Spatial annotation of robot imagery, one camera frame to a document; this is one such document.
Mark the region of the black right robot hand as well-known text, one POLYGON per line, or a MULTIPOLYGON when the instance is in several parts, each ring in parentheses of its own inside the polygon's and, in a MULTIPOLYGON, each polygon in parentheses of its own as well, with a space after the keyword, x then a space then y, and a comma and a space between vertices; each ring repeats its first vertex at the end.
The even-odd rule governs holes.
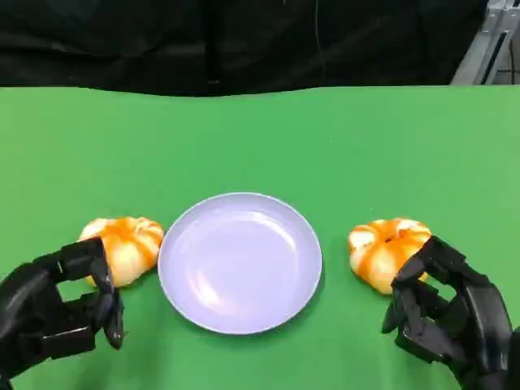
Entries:
POLYGON ((427 363, 446 365, 463 389, 519 387, 519 330, 489 278, 431 236, 397 272, 382 332, 427 363))

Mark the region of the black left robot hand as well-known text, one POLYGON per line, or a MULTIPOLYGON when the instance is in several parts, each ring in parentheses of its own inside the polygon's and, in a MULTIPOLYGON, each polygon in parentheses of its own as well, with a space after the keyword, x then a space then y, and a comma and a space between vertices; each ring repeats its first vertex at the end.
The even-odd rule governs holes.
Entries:
POLYGON ((102 239, 63 246, 16 267, 1 282, 1 387, 48 359, 95 349, 103 331, 114 349, 124 341, 124 304, 102 239), (96 292, 64 301, 58 286, 92 277, 96 292))

